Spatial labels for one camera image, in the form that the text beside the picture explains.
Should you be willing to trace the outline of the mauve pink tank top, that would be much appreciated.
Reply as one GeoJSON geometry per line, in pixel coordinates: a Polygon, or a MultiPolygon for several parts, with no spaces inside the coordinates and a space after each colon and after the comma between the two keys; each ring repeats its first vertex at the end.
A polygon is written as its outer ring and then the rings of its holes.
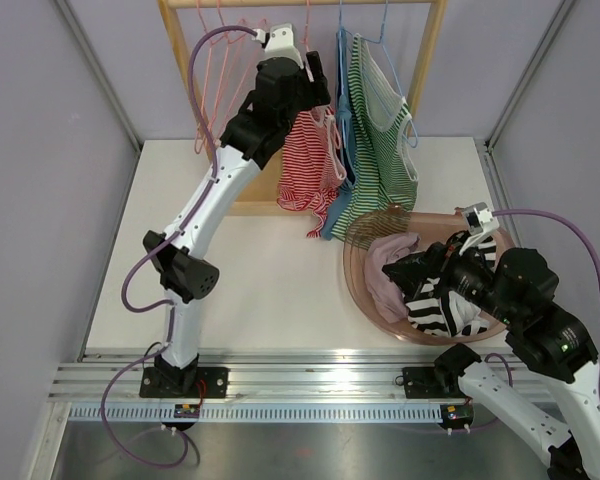
{"type": "Polygon", "coordinates": [[[364,263],[364,280],[375,307],[389,324],[407,316],[403,294],[382,268],[414,253],[420,242],[417,233],[405,232],[376,238],[372,241],[364,263]]]}

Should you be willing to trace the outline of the black white striped tank top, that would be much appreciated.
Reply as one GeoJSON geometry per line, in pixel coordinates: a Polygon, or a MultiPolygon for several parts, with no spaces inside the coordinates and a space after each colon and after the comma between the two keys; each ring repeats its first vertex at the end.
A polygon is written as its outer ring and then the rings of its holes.
{"type": "Polygon", "coordinates": [[[405,306],[411,325],[431,336],[468,337],[490,328],[489,321],[480,316],[479,307],[450,290],[442,290],[437,300],[420,300],[405,306]]]}

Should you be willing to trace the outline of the pink wire hanger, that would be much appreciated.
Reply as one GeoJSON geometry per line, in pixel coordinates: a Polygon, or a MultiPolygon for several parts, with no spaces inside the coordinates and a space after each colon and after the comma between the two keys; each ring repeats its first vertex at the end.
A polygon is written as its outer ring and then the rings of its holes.
{"type": "Polygon", "coordinates": [[[236,113],[245,92],[245,80],[255,66],[260,54],[251,47],[252,38],[242,31],[225,32],[211,41],[205,73],[204,93],[209,87],[215,92],[213,110],[208,129],[214,137],[214,145],[220,145],[220,136],[229,119],[236,113]]]}
{"type": "Polygon", "coordinates": [[[203,61],[203,70],[198,76],[201,82],[200,106],[215,145],[219,144],[219,136],[241,88],[239,77],[243,70],[245,40],[244,32],[224,32],[208,40],[200,51],[203,61]]]}
{"type": "Polygon", "coordinates": [[[300,114],[298,124],[294,127],[294,135],[297,137],[294,140],[295,149],[298,155],[304,155],[309,162],[317,164],[325,160],[326,155],[329,154],[336,163],[340,164],[338,149],[341,146],[341,138],[335,119],[335,95],[332,91],[332,82],[328,79],[328,72],[324,66],[325,48],[329,46],[329,42],[325,40],[325,36],[314,34],[310,26],[312,17],[311,2],[307,1],[303,44],[306,52],[315,50],[320,54],[324,75],[328,80],[331,104],[300,114]]]}

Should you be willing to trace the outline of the blue tank top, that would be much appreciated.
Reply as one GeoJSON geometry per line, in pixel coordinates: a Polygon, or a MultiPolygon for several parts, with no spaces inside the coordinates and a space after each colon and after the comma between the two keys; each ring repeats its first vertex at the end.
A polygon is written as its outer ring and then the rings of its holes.
{"type": "Polygon", "coordinates": [[[356,183],[355,174],[355,151],[356,142],[353,129],[353,114],[350,105],[348,86],[348,41],[347,32],[339,27],[336,33],[336,102],[335,119],[341,138],[341,146],[338,149],[338,158],[345,167],[346,177],[340,185],[336,199],[331,203],[327,211],[327,219],[320,232],[325,240],[334,238],[336,221],[344,213],[352,199],[353,189],[356,183]]]}

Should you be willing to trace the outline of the red white striped tank top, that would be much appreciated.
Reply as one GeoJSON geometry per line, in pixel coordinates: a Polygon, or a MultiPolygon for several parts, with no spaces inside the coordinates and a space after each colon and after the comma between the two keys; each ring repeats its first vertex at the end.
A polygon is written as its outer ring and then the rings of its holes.
{"type": "Polygon", "coordinates": [[[315,217],[309,238],[320,236],[328,209],[346,179],[338,157],[340,147],[335,113],[329,106],[300,113],[285,139],[277,204],[286,211],[309,212],[315,217]]]}

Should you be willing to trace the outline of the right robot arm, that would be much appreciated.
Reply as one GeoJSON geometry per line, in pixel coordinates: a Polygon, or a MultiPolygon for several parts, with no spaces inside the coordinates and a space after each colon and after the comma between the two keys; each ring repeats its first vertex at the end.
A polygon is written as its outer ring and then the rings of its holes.
{"type": "Polygon", "coordinates": [[[383,271],[408,296],[433,279],[432,297],[455,292],[503,323],[506,343],[563,418],[521,396],[465,344],[436,358],[440,393],[484,405],[534,451],[550,478],[600,479],[600,358],[584,324],[554,302],[559,279],[537,250],[511,248],[490,270],[474,248],[460,253],[453,243],[434,243],[383,271]]]}

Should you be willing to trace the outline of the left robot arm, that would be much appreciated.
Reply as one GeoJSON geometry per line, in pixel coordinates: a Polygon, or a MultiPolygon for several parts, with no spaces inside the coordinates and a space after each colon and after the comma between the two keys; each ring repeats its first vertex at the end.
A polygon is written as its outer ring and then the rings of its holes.
{"type": "Polygon", "coordinates": [[[220,137],[205,180],[164,232],[148,231],[143,245],[170,303],[163,352],[143,378],[144,398],[183,398],[201,391],[198,371],[201,305],[220,271],[205,255],[241,192],[284,145],[299,113],[331,101],[320,55],[303,64],[287,57],[258,63],[254,88],[220,137]]]}

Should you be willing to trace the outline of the green white striped tank top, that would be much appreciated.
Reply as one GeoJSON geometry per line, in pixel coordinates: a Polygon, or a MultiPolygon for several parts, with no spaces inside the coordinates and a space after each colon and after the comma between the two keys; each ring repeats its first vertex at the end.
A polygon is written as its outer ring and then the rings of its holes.
{"type": "Polygon", "coordinates": [[[348,89],[355,138],[355,175],[351,199],[331,229],[344,240],[359,217],[396,204],[414,209],[418,172],[407,142],[412,115],[403,95],[393,89],[374,60],[369,42],[352,39],[348,89]]]}

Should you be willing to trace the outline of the translucent pink plastic basin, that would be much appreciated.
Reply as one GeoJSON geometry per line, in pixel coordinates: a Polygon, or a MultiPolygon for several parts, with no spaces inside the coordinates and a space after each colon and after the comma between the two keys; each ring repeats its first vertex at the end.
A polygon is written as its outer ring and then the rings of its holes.
{"type": "Polygon", "coordinates": [[[364,315],[384,333],[404,342],[429,346],[446,346],[455,343],[471,343],[494,337],[505,330],[503,324],[481,311],[480,316],[490,323],[481,334],[468,337],[436,337],[414,328],[407,316],[389,324],[378,313],[364,280],[364,263],[367,250],[376,238],[396,233],[413,232],[420,236],[416,251],[427,249],[435,242],[443,242],[453,234],[464,230],[464,219],[451,214],[413,213],[399,205],[376,210],[355,220],[347,230],[344,240],[344,276],[354,302],[364,315]]]}

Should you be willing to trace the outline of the wooden clothes rack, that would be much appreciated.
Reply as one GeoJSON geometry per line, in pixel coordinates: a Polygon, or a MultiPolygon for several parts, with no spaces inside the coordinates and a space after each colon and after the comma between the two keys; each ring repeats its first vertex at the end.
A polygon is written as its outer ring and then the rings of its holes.
{"type": "MultiPolygon", "coordinates": [[[[188,97],[200,100],[202,95],[198,83],[189,79],[188,65],[191,49],[186,43],[178,16],[180,10],[216,7],[222,9],[326,6],[327,4],[326,1],[160,1],[158,7],[188,97]]],[[[421,103],[421,96],[447,9],[447,2],[444,0],[429,1],[427,4],[429,6],[428,16],[407,95],[407,104],[413,116],[417,115],[421,103]]],[[[276,203],[277,183],[281,172],[282,154],[278,152],[265,167],[262,176],[255,179],[238,197],[229,213],[233,216],[291,216],[293,214],[291,211],[281,209],[276,203]]]]}

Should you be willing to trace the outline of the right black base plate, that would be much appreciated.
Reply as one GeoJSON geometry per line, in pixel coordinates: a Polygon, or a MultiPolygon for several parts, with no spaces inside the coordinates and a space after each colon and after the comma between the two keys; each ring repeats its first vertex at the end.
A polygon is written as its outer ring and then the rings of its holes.
{"type": "Polygon", "coordinates": [[[439,383],[433,367],[404,367],[394,378],[407,399],[430,399],[439,392],[439,383]]]}

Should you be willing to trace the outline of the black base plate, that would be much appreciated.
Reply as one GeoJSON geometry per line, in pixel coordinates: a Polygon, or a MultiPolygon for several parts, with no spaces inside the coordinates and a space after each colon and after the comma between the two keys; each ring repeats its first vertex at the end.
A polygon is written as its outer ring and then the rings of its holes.
{"type": "Polygon", "coordinates": [[[439,383],[433,367],[404,367],[394,378],[407,399],[430,399],[439,392],[439,383]]]}
{"type": "Polygon", "coordinates": [[[169,377],[156,367],[143,371],[139,390],[141,398],[175,399],[198,398],[224,399],[227,395],[230,370],[226,367],[198,367],[195,372],[169,377]]]}

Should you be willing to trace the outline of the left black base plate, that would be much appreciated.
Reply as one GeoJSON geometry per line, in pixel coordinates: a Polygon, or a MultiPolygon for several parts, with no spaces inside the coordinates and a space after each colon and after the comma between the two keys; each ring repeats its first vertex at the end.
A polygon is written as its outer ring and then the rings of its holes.
{"type": "Polygon", "coordinates": [[[141,398],[175,399],[198,398],[224,399],[227,395],[230,370],[226,367],[198,367],[195,372],[169,377],[156,367],[143,371],[139,390],[141,398]]]}

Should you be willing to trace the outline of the aluminium mounting rail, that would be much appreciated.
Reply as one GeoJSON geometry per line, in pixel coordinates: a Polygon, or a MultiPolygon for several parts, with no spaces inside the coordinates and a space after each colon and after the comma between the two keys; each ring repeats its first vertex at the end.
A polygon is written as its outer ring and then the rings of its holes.
{"type": "MultiPolygon", "coordinates": [[[[402,369],[430,366],[442,351],[417,345],[384,349],[207,348],[201,351],[200,362],[228,369],[228,403],[396,403],[404,398],[403,388],[396,383],[402,369]]],[[[119,380],[113,377],[142,354],[137,348],[89,348],[80,360],[57,368],[48,398],[95,401],[110,386],[111,400],[136,401],[140,368],[132,368],[119,380]]]]}

